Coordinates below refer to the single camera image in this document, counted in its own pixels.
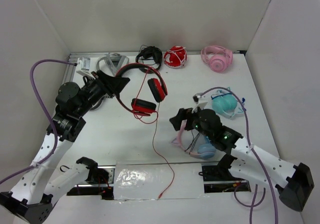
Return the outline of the red black headphones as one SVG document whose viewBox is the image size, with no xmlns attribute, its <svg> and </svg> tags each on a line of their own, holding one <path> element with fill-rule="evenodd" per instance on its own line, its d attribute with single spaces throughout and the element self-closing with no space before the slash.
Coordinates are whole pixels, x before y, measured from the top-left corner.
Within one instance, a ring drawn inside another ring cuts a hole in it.
<svg viewBox="0 0 320 224">
<path fill-rule="evenodd" d="M 169 102 L 158 103 L 150 95 L 148 79 L 159 80 L 152 69 L 140 73 L 130 69 L 124 76 L 131 81 L 119 98 L 112 100 L 105 111 L 112 118 L 111 143 L 108 156 L 117 161 L 137 161 L 139 164 L 164 163 L 169 175 L 161 187 L 157 200 L 171 189 L 175 179 L 172 161 L 174 148 L 169 144 L 173 132 L 167 117 Z"/>
</svg>

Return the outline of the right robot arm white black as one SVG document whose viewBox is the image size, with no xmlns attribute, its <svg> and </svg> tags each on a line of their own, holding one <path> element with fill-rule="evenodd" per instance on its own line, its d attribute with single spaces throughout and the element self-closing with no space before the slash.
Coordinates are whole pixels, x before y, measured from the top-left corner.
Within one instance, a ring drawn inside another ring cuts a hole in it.
<svg viewBox="0 0 320 224">
<path fill-rule="evenodd" d="M 234 177 L 270 188 L 278 192 L 285 206 L 296 212 L 303 211 L 315 187 L 309 166 L 295 165 L 250 144 L 239 132 L 223 125 L 212 109 L 181 108 L 169 121 L 176 131 L 181 128 L 198 131 L 217 150 L 225 153 L 219 162 L 220 178 L 230 180 Z"/>
</svg>

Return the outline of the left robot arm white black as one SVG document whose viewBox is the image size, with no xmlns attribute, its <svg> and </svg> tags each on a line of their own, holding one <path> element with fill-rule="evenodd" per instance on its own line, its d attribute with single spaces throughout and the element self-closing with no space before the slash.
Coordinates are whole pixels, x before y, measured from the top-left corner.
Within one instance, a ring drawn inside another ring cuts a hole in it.
<svg viewBox="0 0 320 224">
<path fill-rule="evenodd" d="M 85 126 L 84 115 L 102 97 L 118 97 L 130 81 L 128 77 L 109 76 L 101 70 L 93 71 L 92 75 L 84 77 L 83 87 L 72 81 L 60 86 L 55 115 L 49 118 L 50 125 L 32 164 L 10 191 L 0 194 L 1 206 L 29 224 L 42 224 L 58 200 L 74 186 L 82 182 L 92 184 L 104 173 L 97 162 L 81 157 L 69 170 L 51 180 L 60 160 Z"/>
</svg>

